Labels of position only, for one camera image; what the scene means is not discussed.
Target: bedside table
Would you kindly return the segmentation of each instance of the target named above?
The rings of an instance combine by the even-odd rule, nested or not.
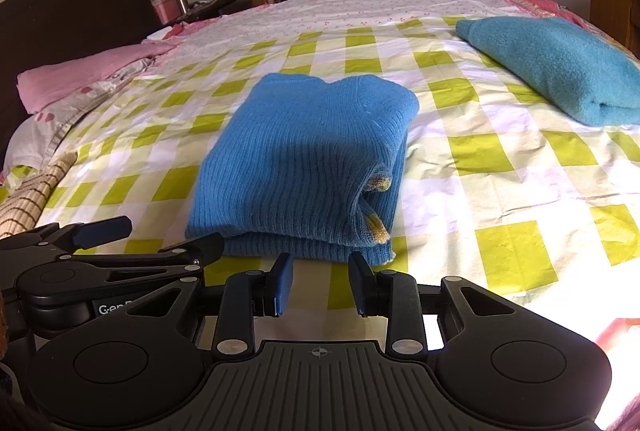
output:
[[[217,18],[222,14],[225,14],[225,11],[232,7],[234,4],[239,4],[241,0],[212,0],[207,4],[196,5],[192,7],[189,12],[178,16],[175,20],[171,20],[169,23],[166,23],[164,26],[172,26],[180,22],[185,23],[194,23],[196,21],[210,20],[211,18]],[[251,2],[247,4],[247,6],[240,7],[238,10],[244,10],[245,8],[251,7]]]
[[[589,21],[640,57],[640,0],[591,0]]]

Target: ribbed knit fabric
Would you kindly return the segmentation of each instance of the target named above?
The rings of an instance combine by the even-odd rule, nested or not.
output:
[[[204,159],[187,237],[225,254],[391,260],[413,92],[375,76],[268,74]]]

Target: pillow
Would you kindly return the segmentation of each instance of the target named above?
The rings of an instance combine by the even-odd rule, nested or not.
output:
[[[175,48],[175,45],[147,42],[112,48],[82,59],[27,70],[18,75],[20,100],[27,113],[36,114],[48,104],[59,101],[79,88],[108,78],[133,61],[158,56],[172,48]]]
[[[149,58],[135,61],[118,70],[110,79],[84,86],[24,121],[9,141],[2,167],[4,176],[8,176],[16,166],[44,169],[76,122],[113,96],[152,62]]]

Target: black robot mount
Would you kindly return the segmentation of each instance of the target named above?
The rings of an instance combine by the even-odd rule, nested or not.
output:
[[[292,257],[205,286],[219,234],[155,254],[74,254],[129,236],[128,218],[0,240],[9,324],[4,369],[24,403],[71,430],[572,430],[594,419],[611,370],[594,343],[461,277],[416,284],[349,257],[376,341],[264,341],[284,314]],[[422,316],[444,347],[429,350]],[[217,316],[199,349],[205,316]],[[48,339],[36,351],[34,335]]]

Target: folded teal blanket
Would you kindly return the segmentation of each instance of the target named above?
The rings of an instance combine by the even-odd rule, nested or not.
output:
[[[413,92],[372,75],[266,75],[200,167],[186,236],[220,232],[229,255],[390,261],[417,112]]]
[[[561,18],[461,20],[456,34],[589,126],[640,124],[640,71],[619,49]]]

